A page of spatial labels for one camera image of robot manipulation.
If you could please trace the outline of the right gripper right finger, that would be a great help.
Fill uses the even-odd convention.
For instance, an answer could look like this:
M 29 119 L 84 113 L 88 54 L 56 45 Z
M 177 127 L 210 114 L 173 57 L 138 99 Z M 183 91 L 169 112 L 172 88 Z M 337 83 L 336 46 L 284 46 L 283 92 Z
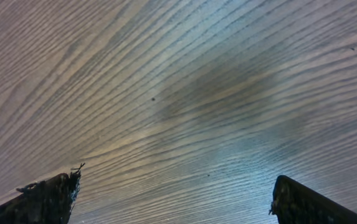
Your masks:
M 286 175 L 277 177 L 270 215 L 279 224 L 357 224 L 357 213 Z

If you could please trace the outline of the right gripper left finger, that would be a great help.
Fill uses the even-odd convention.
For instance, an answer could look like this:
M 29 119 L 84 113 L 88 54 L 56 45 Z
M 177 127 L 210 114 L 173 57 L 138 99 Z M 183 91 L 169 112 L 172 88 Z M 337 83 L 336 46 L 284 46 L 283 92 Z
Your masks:
M 28 184 L 0 205 L 0 224 L 67 224 L 80 191 L 81 163 L 71 172 Z

